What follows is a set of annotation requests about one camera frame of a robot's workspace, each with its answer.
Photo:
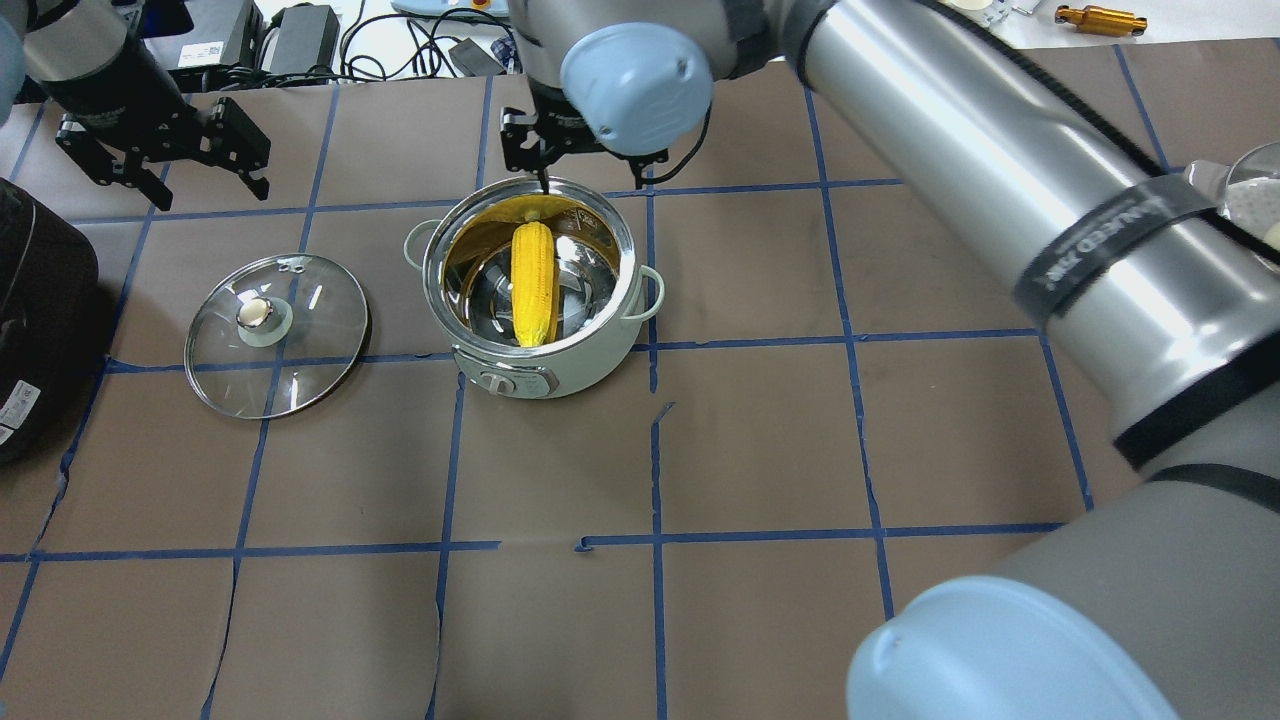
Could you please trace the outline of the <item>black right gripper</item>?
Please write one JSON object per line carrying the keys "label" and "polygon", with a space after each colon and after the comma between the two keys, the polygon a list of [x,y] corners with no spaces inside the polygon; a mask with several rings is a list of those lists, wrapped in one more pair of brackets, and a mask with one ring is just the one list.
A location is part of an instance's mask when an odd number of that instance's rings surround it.
{"label": "black right gripper", "polygon": [[507,105],[500,110],[500,150],[508,170],[532,173],[540,192],[550,193],[549,169],[568,155],[608,154],[626,161],[636,173],[636,186],[652,186],[669,151],[628,155],[607,149],[589,128],[563,92],[545,85],[531,85],[531,106]]}

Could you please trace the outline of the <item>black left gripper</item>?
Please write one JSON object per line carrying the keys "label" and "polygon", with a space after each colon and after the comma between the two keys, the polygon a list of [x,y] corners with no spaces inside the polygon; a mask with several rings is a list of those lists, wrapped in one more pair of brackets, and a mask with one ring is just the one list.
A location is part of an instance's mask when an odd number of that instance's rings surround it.
{"label": "black left gripper", "polygon": [[192,159],[238,176],[266,201],[271,141],[233,99],[198,110],[143,45],[125,45],[99,69],[55,83],[55,100],[97,142],[125,154],[125,187],[159,211],[174,195],[145,161]]}

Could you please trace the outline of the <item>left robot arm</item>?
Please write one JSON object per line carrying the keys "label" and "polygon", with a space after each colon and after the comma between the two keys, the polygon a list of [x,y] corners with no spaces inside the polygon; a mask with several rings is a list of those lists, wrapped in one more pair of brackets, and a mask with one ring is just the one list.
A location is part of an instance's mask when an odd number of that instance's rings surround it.
{"label": "left robot arm", "polygon": [[191,24],[183,1],[5,1],[3,90],[19,94],[31,79],[61,106],[56,145],[96,184],[169,210],[173,193],[151,167],[193,160],[265,200],[268,136],[233,100],[191,106],[146,45]]}

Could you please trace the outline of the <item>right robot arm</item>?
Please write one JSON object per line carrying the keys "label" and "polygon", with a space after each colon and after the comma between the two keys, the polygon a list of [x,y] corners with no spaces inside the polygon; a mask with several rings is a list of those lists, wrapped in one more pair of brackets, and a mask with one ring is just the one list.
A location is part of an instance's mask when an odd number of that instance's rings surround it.
{"label": "right robot arm", "polygon": [[937,1],[513,1],[529,79],[644,156],[781,54],[1114,407],[1140,475],[858,647],[851,719],[1277,716],[1277,252]]}

